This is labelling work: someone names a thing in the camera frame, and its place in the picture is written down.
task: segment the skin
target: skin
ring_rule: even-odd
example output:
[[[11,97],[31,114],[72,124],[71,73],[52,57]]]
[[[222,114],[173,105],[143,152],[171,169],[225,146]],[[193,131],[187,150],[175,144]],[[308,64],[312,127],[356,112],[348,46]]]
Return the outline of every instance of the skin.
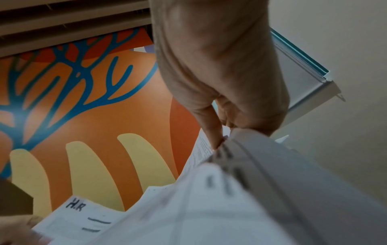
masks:
[[[48,238],[31,230],[41,220],[33,215],[0,217],[0,245],[47,245]]]
[[[150,0],[150,7],[161,75],[214,149],[223,141],[222,124],[267,136],[280,127],[289,94],[267,0]]]

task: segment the beige curved shape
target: beige curved shape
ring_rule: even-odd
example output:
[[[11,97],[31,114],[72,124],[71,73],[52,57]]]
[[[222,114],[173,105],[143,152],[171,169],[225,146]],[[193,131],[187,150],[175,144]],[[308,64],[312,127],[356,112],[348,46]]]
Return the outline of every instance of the beige curved shape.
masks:
[[[27,150],[10,153],[12,183],[33,197],[33,214],[46,217],[52,212],[50,184],[40,162]]]
[[[118,188],[101,159],[85,143],[66,145],[73,195],[118,211],[125,211]]]
[[[137,134],[121,134],[117,138],[132,159],[144,192],[148,186],[176,181],[164,159],[146,139]]]

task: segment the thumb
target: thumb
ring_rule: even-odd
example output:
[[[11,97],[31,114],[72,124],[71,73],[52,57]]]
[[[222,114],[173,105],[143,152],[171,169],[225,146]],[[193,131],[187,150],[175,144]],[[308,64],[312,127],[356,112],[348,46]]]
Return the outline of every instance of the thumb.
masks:
[[[202,109],[191,110],[191,113],[202,127],[211,147],[216,150],[223,142],[223,128],[215,109],[210,105]]]

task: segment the mural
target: mural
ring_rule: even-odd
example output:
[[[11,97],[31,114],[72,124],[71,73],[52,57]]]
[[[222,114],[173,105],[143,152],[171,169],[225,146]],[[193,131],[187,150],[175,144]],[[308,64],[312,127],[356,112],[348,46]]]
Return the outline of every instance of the mural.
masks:
[[[0,60],[0,173],[35,214],[72,194],[128,209],[175,181],[199,129],[142,28]]]

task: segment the white wall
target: white wall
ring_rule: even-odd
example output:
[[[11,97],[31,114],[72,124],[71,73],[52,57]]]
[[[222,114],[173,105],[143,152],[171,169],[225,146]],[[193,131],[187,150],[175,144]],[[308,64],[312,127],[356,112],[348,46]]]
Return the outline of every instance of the white wall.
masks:
[[[270,25],[332,71],[329,99],[285,144],[387,205],[387,1],[271,0]]]

